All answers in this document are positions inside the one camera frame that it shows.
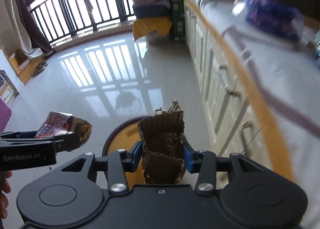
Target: human hand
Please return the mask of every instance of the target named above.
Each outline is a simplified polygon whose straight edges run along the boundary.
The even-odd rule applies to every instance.
[[[12,171],[8,171],[5,173],[5,178],[10,178],[11,176],[12,176]],[[2,191],[7,194],[10,193],[11,191],[9,182],[7,180],[5,180],[3,183]],[[9,202],[7,197],[3,193],[0,193],[0,218],[1,219],[7,218],[8,213],[6,208],[8,207],[8,205],[9,205]]]

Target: glossy tile floor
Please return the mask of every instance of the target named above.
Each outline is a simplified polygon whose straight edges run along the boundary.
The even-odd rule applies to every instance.
[[[158,46],[132,33],[94,40],[58,52],[49,66],[32,78],[12,102],[5,131],[38,130],[50,111],[72,113],[93,125],[89,141],[70,153],[59,153],[56,168],[91,151],[101,156],[109,134],[124,121],[167,110],[178,99],[185,115],[185,135],[195,150],[209,150],[209,134],[192,59],[185,44]],[[15,171],[10,178],[8,218],[4,228],[19,228],[16,197],[23,186],[49,172],[49,167]],[[186,174],[184,182],[196,176]],[[97,184],[106,188],[103,173]]]

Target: white curtain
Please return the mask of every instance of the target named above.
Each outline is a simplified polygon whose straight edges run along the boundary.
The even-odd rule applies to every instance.
[[[15,0],[0,0],[0,46],[10,56],[21,48],[30,60],[43,55],[40,48],[32,48],[31,40],[19,17]]]

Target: cabinet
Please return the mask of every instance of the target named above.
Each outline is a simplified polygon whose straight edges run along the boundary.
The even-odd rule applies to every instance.
[[[212,151],[228,157],[241,153],[272,169],[262,131],[246,92],[225,52],[201,19],[185,6],[186,41],[198,77]],[[227,173],[217,173],[217,188],[228,184]]]
[[[204,75],[204,59],[206,56],[207,29],[201,21],[196,21],[195,28],[195,70],[201,87]]]
[[[190,8],[184,7],[186,43],[189,48],[192,59],[195,57],[195,32],[196,32],[196,17]]]

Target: purple object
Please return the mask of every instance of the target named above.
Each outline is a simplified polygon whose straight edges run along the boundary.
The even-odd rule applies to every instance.
[[[5,125],[7,124],[11,116],[11,109],[0,97],[0,132],[3,132]]]
[[[274,0],[247,0],[245,7],[246,22],[259,30],[295,41],[301,39],[304,20],[297,8]]]

